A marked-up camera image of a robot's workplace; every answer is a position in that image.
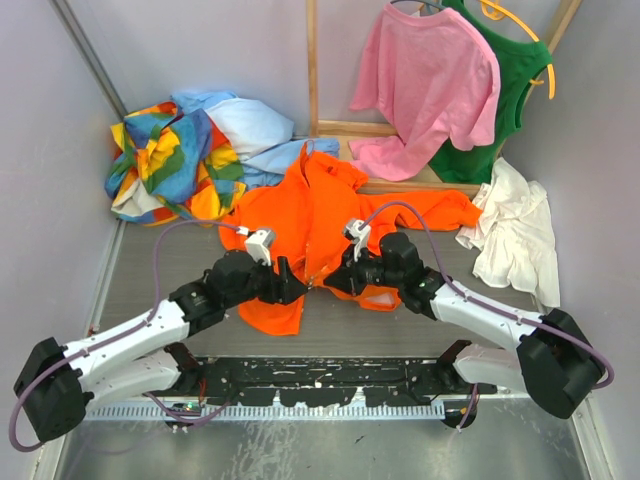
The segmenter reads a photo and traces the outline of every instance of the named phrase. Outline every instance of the gray floor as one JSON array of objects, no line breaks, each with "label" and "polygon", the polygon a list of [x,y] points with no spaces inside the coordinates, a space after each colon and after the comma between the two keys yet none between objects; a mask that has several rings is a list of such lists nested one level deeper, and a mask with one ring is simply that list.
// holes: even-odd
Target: gray floor
[{"label": "gray floor", "polygon": [[589,478],[572,423],[528,400],[483,399],[461,434],[415,420],[213,422],[175,435],[155,422],[85,422],[66,448],[56,480]]},{"label": "gray floor", "polygon": [[[153,301],[151,249],[162,228],[128,225],[102,316],[107,329],[148,310]],[[408,231],[428,265],[435,266],[426,235]],[[515,307],[535,310],[528,294],[511,288],[493,289],[471,274],[477,251],[455,241],[455,233],[436,233],[449,274],[483,295]],[[161,251],[160,277],[165,295],[198,278],[224,250],[216,229],[185,226],[166,237]],[[392,313],[372,312],[354,302],[340,301],[327,290],[306,296],[300,334],[265,335],[240,319],[235,310],[215,327],[187,340],[197,355],[313,355],[313,356],[438,356],[453,341],[479,339],[452,325],[433,322],[404,307]]]}]

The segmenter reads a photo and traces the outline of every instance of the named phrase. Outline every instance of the orange cloth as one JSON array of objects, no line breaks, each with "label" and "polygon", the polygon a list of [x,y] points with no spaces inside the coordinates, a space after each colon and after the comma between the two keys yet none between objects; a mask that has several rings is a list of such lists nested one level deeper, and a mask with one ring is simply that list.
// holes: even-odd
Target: orange cloth
[{"label": "orange cloth", "polygon": [[[267,227],[276,233],[271,246],[275,260],[285,256],[298,279],[313,285],[322,282],[339,265],[349,241],[342,235],[352,218],[366,219],[391,200],[410,203],[433,230],[473,227],[482,213],[466,195],[444,192],[411,192],[388,195],[358,195],[367,175],[347,162],[322,152],[306,153],[289,167],[282,183],[246,193],[225,221],[251,230]],[[371,222],[368,248],[379,254],[378,243],[396,225],[421,228],[413,214],[400,206],[385,209]],[[221,228],[220,238],[228,250],[244,249],[246,237]],[[369,286],[358,297],[331,289],[339,298],[358,301],[363,308],[393,310],[400,305],[395,289]],[[253,300],[238,307],[250,325],[271,335],[295,335],[300,329],[304,297],[291,305],[268,305]]]}]

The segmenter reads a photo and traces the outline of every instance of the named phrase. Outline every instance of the yellow hanger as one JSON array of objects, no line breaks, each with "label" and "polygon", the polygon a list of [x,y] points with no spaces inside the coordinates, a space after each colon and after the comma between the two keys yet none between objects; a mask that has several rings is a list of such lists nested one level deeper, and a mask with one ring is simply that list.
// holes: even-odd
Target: yellow hanger
[{"label": "yellow hanger", "polygon": [[[491,2],[489,0],[478,0],[482,3],[482,13],[491,20],[495,20],[499,22],[500,20],[504,20],[505,17],[509,17],[511,20],[516,22],[520,27],[527,32],[527,34],[532,38],[534,42],[539,42],[540,39],[538,36],[531,30],[526,23],[520,20],[517,16],[511,13],[509,10],[500,6],[500,0],[495,0],[495,2]],[[553,99],[556,96],[556,74],[553,70],[553,65],[550,63],[547,65],[547,70],[549,72],[549,99]],[[542,85],[544,82],[542,80],[529,80],[532,85]]]}]

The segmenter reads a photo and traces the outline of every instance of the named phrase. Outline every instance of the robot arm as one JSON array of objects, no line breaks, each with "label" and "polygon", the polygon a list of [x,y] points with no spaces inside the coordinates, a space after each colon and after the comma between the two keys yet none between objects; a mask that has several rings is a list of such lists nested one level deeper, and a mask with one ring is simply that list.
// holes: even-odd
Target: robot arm
[{"label": "robot arm", "polygon": [[567,313],[519,310],[445,279],[423,265],[415,246],[401,232],[384,236],[380,256],[373,255],[366,249],[369,232],[361,220],[347,225],[345,236],[352,245],[325,285],[354,296],[367,285],[397,288],[412,312],[461,326],[501,347],[456,342],[438,360],[445,382],[464,380],[527,392],[548,413],[569,418],[604,374],[598,359],[543,328],[552,327],[590,345]]},{"label": "robot arm", "polygon": [[[149,391],[187,392],[201,375],[200,365],[180,341],[224,319],[227,309],[258,298],[289,304],[307,292],[291,272],[285,257],[276,273],[269,254],[275,236],[258,230],[246,242],[247,251],[232,250],[211,270],[171,293],[159,303],[153,318],[143,313],[117,327],[66,345],[53,338],[37,344],[14,391],[20,396],[44,370],[78,356],[40,383],[24,409],[41,442],[68,433],[88,411]],[[112,340],[97,350],[97,345]]]}]

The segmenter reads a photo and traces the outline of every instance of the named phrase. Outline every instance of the clothes hanger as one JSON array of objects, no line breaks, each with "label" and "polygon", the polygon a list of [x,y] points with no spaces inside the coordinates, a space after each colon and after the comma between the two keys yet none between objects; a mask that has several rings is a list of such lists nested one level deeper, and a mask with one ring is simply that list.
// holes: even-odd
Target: clothes hanger
[{"label": "clothes hanger", "polygon": [[[406,0],[393,0],[391,3],[398,3],[403,1],[406,1]],[[423,3],[425,4],[425,6],[431,5],[434,7],[438,7],[441,10],[443,10],[442,5],[434,5],[433,2],[429,0],[412,0],[412,1]],[[515,14],[511,13],[506,8],[503,8],[502,6],[500,6],[499,4],[500,0],[495,0],[495,2],[491,2],[490,0],[478,0],[478,1],[482,3],[482,13],[484,13],[486,17],[495,21],[500,21],[500,20],[503,20],[505,17],[509,17],[511,20],[516,22],[520,26],[520,28],[522,28],[527,33],[527,35],[531,37],[531,39],[534,42],[540,41],[538,36],[533,32],[533,30],[529,28],[529,26],[526,23],[524,23]],[[547,71],[549,72],[549,100],[552,100],[556,96],[556,74],[555,74],[555,70],[553,69],[553,64],[550,63],[547,65]],[[542,85],[544,82],[541,80],[531,79],[529,80],[529,83],[531,83],[532,85]]]}]

